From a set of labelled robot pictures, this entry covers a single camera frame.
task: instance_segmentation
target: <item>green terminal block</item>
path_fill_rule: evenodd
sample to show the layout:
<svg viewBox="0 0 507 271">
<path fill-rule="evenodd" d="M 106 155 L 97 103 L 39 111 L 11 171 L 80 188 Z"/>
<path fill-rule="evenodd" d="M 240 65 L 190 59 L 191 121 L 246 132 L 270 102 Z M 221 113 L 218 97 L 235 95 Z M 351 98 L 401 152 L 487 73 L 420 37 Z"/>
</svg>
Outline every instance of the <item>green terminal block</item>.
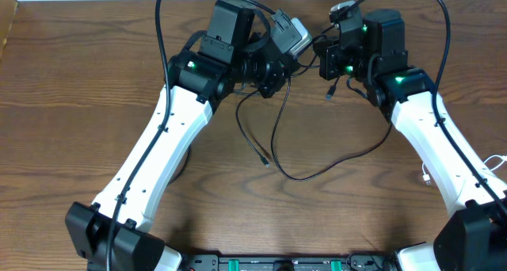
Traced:
<svg viewBox="0 0 507 271">
<path fill-rule="evenodd" d="M 229 261 L 229 271 L 231 271 L 231 262 Z M 341 271 L 341 261 L 331 262 L 331 271 Z"/>
<path fill-rule="evenodd" d="M 229 260 L 229 271 L 239 271 L 239 260 Z"/>
</svg>

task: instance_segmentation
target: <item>wood grain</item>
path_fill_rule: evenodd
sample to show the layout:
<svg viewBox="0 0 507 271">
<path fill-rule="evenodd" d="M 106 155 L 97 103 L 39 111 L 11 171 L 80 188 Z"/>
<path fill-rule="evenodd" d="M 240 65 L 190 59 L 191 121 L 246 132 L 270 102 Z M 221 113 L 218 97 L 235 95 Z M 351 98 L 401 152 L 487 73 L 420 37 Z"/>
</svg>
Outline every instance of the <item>wood grain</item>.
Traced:
<svg viewBox="0 0 507 271">
<path fill-rule="evenodd" d="M 317 33 L 345 0 L 264 0 Z M 452 46 L 441 93 L 479 156 L 507 147 L 507 0 L 445 0 Z M 206 29 L 213 1 L 167 1 L 168 55 Z M 0 63 L 0 269 L 83 270 L 64 217 L 89 203 L 139 138 L 162 86 L 154 1 L 21 4 Z M 444 23 L 433 0 L 371 0 L 406 22 L 410 62 L 436 74 Z M 304 56 L 308 61 L 310 55 Z M 302 177 L 382 138 L 387 123 L 340 83 L 316 71 L 293 82 L 276 146 Z M 265 148 L 283 94 L 242 107 L 248 132 Z M 373 153 L 313 181 L 266 169 L 234 121 L 227 98 L 193 143 L 185 175 L 162 198 L 152 234 L 183 252 L 338 254 L 393 250 L 432 240 L 448 217 L 421 161 L 397 132 Z M 498 171 L 505 179 L 506 169 Z"/>
</svg>

